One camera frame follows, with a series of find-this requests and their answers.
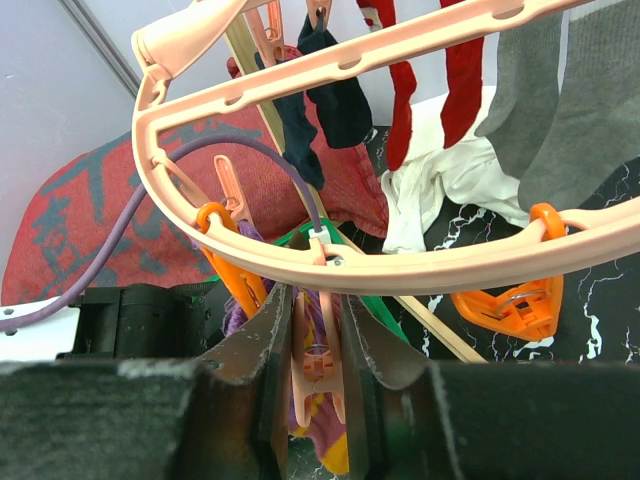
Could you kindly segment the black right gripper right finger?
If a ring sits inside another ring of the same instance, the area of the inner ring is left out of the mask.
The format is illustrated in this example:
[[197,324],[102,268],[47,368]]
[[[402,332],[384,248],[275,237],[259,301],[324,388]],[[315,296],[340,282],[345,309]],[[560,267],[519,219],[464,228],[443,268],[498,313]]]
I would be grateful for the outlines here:
[[433,361],[342,299],[355,479],[635,479],[639,370]]

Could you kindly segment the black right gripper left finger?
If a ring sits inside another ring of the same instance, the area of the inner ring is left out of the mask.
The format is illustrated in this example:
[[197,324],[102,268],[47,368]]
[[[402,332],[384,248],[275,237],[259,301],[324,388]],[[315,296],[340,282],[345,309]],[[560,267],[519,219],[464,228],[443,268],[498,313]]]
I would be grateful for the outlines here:
[[5,479],[283,479],[293,290],[196,357],[1,366]]

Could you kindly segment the pink round clip hanger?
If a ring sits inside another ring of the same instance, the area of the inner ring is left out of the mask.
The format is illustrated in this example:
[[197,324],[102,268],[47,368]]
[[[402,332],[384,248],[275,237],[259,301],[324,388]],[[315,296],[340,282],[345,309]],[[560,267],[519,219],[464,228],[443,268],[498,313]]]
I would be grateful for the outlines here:
[[[144,63],[143,82],[138,97],[143,89],[149,87],[168,87],[176,77],[168,67],[169,60],[176,55],[182,59],[183,47],[174,40],[190,40],[197,35],[187,35],[187,28],[179,29],[178,34],[165,33],[168,23],[175,23],[177,14],[165,17],[148,27],[138,30],[132,37],[132,44],[139,62]],[[364,146],[365,134],[360,143],[349,148],[336,149],[329,143],[329,135],[324,133],[322,122],[317,111],[320,107],[305,94],[304,108],[297,105],[303,100],[301,92],[294,94],[300,120],[287,120],[287,140],[296,135],[289,133],[289,123],[303,122],[304,127],[312,125],[319,132],[312,137],[311,154],[317,158],[323,169],[324,188],[320,191],[320,199],[331,220],[352,222],[364,233],[383,238],[383,250],[390,254],[421,253],[425,248],[434,251],[458,248],[467,244],[498,240],[500,237],[515,234],[519,227],[527,223],[528,213],[521,210],[517,203],[521,173],[516,178],[506,175],[501,170],[495,157],[493,144],[484,137],[475,136],[478,125],[486,123],[485,117],[492,117],[497,109],[489,104],[494,97],[494,87],[473,87],[475,97],[480,95],[481,103],[474,98],[473,106],[463,108],[460,115],[467,122],[471,113],[475,115],[465,135],[456,145],[443,149],[439,144],[448,138],[449,119],[442,120],[442,126],[436,119],[436,110],[442,106],[444,112],[445,96],[435,97],[429,101],[413,105],[412,139],[403,165],[396,172],[385,172],[380,181],[372,165],[367,149]],[[175,177],[170,168],[177,166],[177,160],[170,160],[169,153],[177,152],[196,140],[203,140],[207,134],[237,134],[246,139],[257,140],[261,146],[271,148],[275,140],[267,139],[267,133],[259,129],[267,129],[267,121],[258,117],[258,107],[248,106],[225,115],[208,115],[186,122],[181,121],[171,128],[158,129],[153,138],[152,153],[139,155],[140,164],[153,170],[157,165],[165,168],[167,180],[177,180],[176,187],[170,191],[184,197],[181,191],[181,177]],[[635,123],[634,137],[624,134],[623,140],[629,145],[613,147],[610,141],[591,146],[586,150],[586,140],[577,137],[563,139],[553,143],[556,147],[574,150],[578,147],[583,154],[580,159],[573,150],[565,153],[575,157],[567,174],[575,174],[578,181],[584,176],[592,181],[601,178],[605,173],[590,170],[604,168],[608,176],[602,181],[592,195],[584,198],[579,208],[605,209],[639,199],[639,116]],[[226,144],[220,147],[199,147],[186,164],[188,173],[204,174],[209,182],[206,193],[195,192],[187,185],[185,202],[191,202],[195,193],[195,207],[209,201],[207,193],[213,197],[222,196],[220,181],[213,172],[211,161],[214,154],[231,158],[240,176],[240,184],[245,188],[249,208],[253,214],[258,231],[268,240],[284,235],[288,230],[300,226],[307,221],[301,199],[294,191],[293,179],[289,180],[286,172],[266,156],[254,153],[242,145]],[[157,278],[169,279],[196,278],[197,269],[200,275],[206,275],[207,267],[201,254],[191,251],[195,247],[187,240],[186,233],[164,214],[164,210],[151,204],[144,206],[144,215],[135,216],[133,232],[136,239],[141,239],[140,269],[151,272]],[[500,341],[509,348],[502,353],[528,353],[528,360],[568,359],[576,357],[579,363],[596,360],[624,360],[625,363],[639,364],[639,252],[607,262],[602,266],[592,266],[586,270],[569,274],[566,278],[565,303],[558,333],[544,338],[537,343],[518,340],[504,334],[491,334],[493,340]]]

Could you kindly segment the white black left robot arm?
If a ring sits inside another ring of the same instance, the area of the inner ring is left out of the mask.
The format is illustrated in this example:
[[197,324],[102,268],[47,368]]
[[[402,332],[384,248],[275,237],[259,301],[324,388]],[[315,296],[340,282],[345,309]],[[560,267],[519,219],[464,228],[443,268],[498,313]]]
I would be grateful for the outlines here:
[[229,298],[219,282],[89,288],[49,319],[3,333],[1,359],[196,357],[222,340]]

